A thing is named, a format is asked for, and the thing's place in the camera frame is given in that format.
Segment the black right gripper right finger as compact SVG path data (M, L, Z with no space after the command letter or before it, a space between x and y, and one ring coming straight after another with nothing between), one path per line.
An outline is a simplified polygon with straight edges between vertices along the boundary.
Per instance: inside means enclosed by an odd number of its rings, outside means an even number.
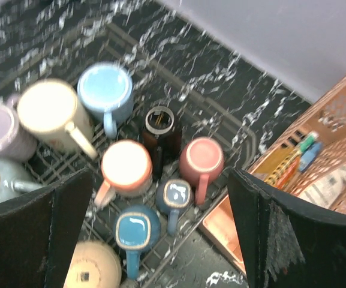
M346 215L242 169L228 195L249 287L346 287Z

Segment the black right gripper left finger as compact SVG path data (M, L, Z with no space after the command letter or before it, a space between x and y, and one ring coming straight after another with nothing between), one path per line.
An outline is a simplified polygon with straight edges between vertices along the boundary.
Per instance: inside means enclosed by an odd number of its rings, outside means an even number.
M0 203L0 287L62 287L93 188L81 169Z

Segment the dark grey-green mug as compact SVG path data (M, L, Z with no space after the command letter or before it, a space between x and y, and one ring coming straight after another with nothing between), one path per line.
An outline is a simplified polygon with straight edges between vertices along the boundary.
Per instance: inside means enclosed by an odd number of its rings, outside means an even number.
M0 203L42 187L21 163L0 158Z

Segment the tan brown mug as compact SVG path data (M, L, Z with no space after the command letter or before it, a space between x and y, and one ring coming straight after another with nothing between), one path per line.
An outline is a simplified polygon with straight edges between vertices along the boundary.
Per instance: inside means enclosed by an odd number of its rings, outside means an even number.
M76 244L65 279L67 288L118 288L122 269L112 247L101 241L80 241Z

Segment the lilac mug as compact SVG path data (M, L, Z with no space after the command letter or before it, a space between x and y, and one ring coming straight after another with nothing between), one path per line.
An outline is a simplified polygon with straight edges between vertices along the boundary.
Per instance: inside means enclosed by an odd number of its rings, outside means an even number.
M0 103L0 157L26 162L35 154L38 142L20 124L16 112L19 98L13 94Z

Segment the teal floral mug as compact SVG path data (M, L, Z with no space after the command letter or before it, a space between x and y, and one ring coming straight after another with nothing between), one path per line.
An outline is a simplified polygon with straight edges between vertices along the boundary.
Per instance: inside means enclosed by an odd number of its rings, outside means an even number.
M118 215L113 233L117 245L126 252L127 277L135 280L141 254L151 250L160 238L160 219L150 207L133 205Z

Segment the small grey-blue heart mug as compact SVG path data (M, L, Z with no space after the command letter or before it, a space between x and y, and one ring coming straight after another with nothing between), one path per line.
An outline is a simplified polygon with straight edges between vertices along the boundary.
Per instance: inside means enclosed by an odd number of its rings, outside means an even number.
M178 219L192 200L190 184L179 178L160 181L155 193L155 203L158 210L167 216L167 233L176 233Z

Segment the peach pink speckled mug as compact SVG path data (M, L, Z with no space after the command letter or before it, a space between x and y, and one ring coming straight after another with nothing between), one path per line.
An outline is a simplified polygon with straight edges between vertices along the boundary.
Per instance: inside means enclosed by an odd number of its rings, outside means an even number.
M146 148L134 140L120 140L110 145L101 160L103 182L94 199L105 207L115 194L139 197L152 184L152 160Z

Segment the white mug green inside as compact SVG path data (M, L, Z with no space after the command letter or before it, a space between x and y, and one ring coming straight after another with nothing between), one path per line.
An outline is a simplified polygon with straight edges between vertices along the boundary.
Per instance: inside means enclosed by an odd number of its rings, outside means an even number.
M94 123L74 88L61 79L38 80L22 93L16 111L21 125L53 149L82 150L98 157L92 145Z

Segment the cream scalloped mug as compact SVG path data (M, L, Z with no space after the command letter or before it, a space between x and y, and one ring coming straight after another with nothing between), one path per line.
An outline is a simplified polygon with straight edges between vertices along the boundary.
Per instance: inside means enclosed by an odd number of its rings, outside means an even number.
M151 108L144 118L141 129L143 144L152 159L153 179L163 175L164 165L178 158L182 145L180 119L167 106Z

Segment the light blue mug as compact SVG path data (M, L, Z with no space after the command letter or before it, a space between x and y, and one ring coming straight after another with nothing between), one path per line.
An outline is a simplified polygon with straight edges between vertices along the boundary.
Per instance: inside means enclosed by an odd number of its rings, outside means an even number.
M77 95L84 107L100 122L106 136L115 139L118 127L134 108L133 80L127 69L114 62L97 62L77 82Z

